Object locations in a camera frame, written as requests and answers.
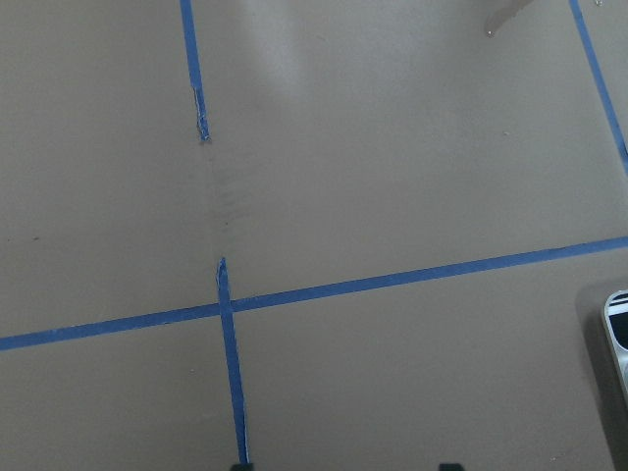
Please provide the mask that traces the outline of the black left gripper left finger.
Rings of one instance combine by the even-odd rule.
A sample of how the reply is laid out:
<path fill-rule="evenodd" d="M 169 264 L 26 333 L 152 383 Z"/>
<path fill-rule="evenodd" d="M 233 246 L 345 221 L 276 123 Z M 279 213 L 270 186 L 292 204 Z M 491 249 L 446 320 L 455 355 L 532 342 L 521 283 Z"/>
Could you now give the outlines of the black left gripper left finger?
<path fill-rule="evenodd" d="M 252 463 L 238 463 L 231 467 L 231 471 L 252 471 Z"/>

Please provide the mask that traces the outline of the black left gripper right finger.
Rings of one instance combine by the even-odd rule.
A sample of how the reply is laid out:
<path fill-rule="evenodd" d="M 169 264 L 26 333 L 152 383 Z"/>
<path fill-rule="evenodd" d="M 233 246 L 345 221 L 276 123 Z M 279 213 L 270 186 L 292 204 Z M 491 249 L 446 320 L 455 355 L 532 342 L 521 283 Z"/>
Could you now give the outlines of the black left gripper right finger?
<path fill-rule="evenodd" d="M 460 463 L 452 462 L 440 463 L 438 471 L 462 471 L 462 465 Z"/>

